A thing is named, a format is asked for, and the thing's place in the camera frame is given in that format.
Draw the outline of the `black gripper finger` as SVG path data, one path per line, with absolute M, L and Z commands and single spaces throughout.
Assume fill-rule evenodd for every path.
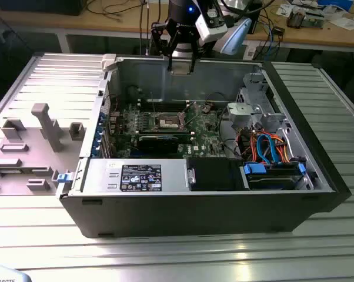
M 168 71 L 172 70 L 172 56 L 178 44 L 178 24 L 174 20 L 167 20 L 165 23 L 153 23 L 151 35 L 159 54 L 168 58 Z M 164 31 L 170 36 L 168 43 L 163 43 L 161 35 Z
M 202 55 L 205 53 L 204 47 L 201 46 L 201 43 L 203 41 L 201 38 L 190 38 L 190 44 L 191 44 L 191 50 L 192 50 L 192 55 L 191 55 L 191 64 L 189 67 L 189 72 L 193 73 L 194 68 L 195 68 L 195 63 L 198 59 L 202 57 Z

